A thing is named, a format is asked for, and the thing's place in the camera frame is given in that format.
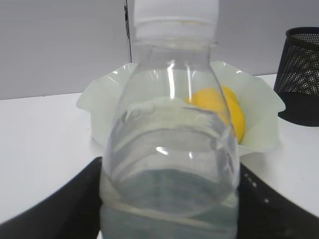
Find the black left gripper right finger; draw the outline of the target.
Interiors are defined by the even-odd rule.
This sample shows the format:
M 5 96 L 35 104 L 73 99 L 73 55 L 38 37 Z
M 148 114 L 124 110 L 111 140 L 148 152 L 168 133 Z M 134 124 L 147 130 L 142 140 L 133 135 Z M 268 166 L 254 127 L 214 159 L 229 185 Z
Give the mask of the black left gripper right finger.
M 238 239 L 317 239 L 319 218 L 240 165 Z

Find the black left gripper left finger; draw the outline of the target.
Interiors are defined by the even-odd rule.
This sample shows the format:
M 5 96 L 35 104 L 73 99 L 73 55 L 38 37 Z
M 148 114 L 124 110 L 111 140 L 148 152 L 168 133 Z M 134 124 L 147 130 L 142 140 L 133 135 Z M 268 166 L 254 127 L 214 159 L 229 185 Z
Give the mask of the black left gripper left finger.
M 100 231 L 99 181 L 95 158 L 71 181 L 34 207 L 0 225 L 2 239 L 96 239 Z

